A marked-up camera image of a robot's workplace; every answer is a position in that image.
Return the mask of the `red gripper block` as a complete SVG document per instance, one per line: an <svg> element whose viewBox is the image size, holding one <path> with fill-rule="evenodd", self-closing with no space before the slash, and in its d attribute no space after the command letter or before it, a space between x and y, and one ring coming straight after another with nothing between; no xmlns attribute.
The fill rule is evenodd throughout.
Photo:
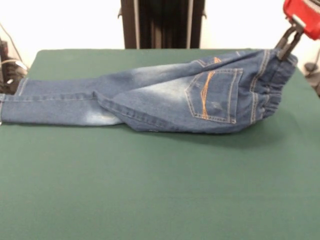
<svg viewBox="0 0 320 240"><path fill-rule="evenodd" d="M285 0L283 12L291 23L303 28L303 32L312 40L320 39L320 2L317 0ZM292 33L293 40L288 43ZM278 49L277 58L286 60L300 41L302 32L294 26L289 27L282 35L275 48Z"/></svg>

